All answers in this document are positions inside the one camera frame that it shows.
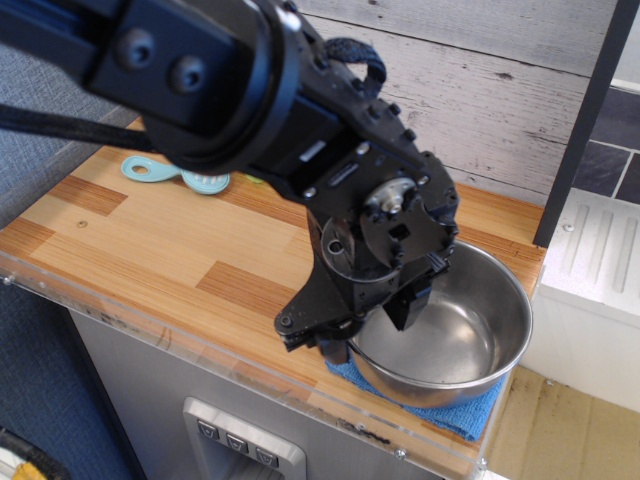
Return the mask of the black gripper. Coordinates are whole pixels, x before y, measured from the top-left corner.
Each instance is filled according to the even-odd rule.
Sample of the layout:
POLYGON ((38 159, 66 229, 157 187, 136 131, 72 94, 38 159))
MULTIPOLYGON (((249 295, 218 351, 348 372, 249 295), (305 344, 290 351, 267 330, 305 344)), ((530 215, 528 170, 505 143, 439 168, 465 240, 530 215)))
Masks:
POLYGON ((313 268, 274 327, 287 350, 317 347, 331 365, 349 361, 348 341, 377 309, 398 331, 409 329, 450 268, 448 215, 368 209, 349 223, 309 212, 307 224, 313 268))

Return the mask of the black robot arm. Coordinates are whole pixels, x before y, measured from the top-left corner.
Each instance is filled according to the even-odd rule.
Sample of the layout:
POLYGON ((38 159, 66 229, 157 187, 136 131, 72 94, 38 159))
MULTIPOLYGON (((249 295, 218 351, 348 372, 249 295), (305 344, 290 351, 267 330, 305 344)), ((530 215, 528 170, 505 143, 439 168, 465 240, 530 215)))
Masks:
POLYGON ((420 152, 368 44, 324 39, 290 1, 5 1, 1 40, 137 112, 132 131, 1 109, 5 129, 241 172, 305 206, 314 265, 275 327, 334 363, 377 309, 408 329, 447 271, 458 196, 420 152))

